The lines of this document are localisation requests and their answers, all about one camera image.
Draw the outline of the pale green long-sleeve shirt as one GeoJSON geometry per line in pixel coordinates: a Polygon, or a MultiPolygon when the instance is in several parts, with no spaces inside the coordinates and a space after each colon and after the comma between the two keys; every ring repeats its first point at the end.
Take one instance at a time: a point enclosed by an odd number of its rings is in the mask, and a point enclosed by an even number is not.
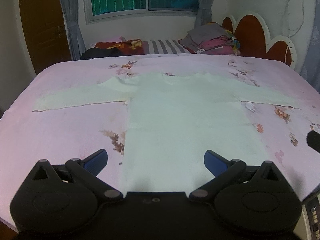
{"type": "Polygon", "coordinates": [[[219,75],[148,73],[46,94],[34,110],[109,102],[127,104],[123,192],[189,193],[211,179],[203,164],[207,150],[259,165],[268,155],[244,104],[298,107],[276,90],[219,75]]]}

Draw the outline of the stack of folded clothes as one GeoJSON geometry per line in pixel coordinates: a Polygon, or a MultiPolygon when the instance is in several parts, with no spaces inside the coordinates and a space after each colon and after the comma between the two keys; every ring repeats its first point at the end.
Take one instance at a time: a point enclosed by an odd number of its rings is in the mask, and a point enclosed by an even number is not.
{"type": "Polygon", "coordinates": [[[238,39],[216,22],[191,29],[179,43],[195,54],[240,55],[238,39]]]}

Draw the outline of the pink floral bed sheet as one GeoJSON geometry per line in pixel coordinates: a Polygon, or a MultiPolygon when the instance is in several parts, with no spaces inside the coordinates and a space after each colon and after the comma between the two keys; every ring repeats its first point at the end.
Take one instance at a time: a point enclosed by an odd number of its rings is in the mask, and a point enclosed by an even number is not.
{"type": "Polygon", "coordinates": [[[223,55],[140,55],[107,57],[55,64],[39,74],[1,118],[1,221],[14,227],[10,203],[40,159],[62,164],[103,148],[108,164],[99,178],[120,186],[127,119],[126,104],[109,102],[34,110],[36,100],[60,89],[99,85],[113,77],[140,74],[167,77],[219,75],[252,86],[274,89],[297,101],[296,107],[246,102],[243,111],[268,158],[276,162],[299,198],[319,185],[319,153],[307,145],[310,131],[319,131],[319,93],[287,65],[253,57],[223,55]]]}

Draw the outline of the grey patterned side curtain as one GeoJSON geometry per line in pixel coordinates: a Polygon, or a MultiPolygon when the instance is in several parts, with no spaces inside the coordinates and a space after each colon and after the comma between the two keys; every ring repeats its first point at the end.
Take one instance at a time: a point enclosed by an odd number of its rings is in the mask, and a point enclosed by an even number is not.
{"type": "Polygon", "coordinates": [[[319,92],[320,88],[320,13],[319,0],[316,0],[315,18],[310,43],[300,75],[319,92]]]}

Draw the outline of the white device with buttons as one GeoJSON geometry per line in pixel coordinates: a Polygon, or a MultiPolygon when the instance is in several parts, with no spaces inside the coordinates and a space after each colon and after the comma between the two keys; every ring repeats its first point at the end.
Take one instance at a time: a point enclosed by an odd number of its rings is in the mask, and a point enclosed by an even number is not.
{"type": "Polygon", "coordinates": [[[319,194],[310,195],[302,201],[302,216],[307,239],[319,240],[319,194]]]}

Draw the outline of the black cloth item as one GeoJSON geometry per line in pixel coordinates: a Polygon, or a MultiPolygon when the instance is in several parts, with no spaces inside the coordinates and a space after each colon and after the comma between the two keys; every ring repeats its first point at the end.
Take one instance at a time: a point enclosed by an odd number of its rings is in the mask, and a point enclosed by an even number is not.
{"type": "Polygon", "coordinates": [[[86,50],[80,57],[81,60],[90,60],[96,58],[105,57],[119,57],[124,56],[124,54],[118,48],[111,49],[101,49],[101,48],[90,48],[86,50]]]}

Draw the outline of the red heart-shaped headboard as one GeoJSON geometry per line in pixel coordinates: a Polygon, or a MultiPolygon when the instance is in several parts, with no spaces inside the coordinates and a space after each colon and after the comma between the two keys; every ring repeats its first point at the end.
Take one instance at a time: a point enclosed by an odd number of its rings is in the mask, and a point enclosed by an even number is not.
{"type": "Polygon", "coordinates": [[[232,15],[223,19],[222,26],[240,43],[240,55],[280,61],[294,69],[297,52],[290,38],[271,37],[265,20],[256,12],[246,12],[238,20],[232,15]]]}

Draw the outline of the grey striped pillow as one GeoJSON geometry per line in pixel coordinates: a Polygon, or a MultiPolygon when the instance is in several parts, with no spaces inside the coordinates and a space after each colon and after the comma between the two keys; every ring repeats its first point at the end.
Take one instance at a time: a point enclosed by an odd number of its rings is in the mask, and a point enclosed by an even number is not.
{"type": "Polygon", "coordinates": [[[191,54],[178,40],[142,41],[144,54],[191,54]]]}

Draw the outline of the brown wooden door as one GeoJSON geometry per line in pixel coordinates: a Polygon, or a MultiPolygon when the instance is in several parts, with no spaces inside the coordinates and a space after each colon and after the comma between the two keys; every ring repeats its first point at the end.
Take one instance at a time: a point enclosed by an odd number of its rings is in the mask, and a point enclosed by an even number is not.
{"type": "Polygon", "coordinates": [[[60,0],[18,0],[22,29],[36,74],[71,60],[60,0]]]}

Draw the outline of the grey left curtain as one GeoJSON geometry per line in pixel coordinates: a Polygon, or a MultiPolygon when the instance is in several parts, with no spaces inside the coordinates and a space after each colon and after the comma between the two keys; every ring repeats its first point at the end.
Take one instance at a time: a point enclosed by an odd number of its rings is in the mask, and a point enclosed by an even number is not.
{"type": "Polygon", "coordinates": [[[79,1],[60,0],[61,9],[66,21],[69,48],[73,61],[80,60],[86,51],[85,43],[79,27],[79,1]]]}

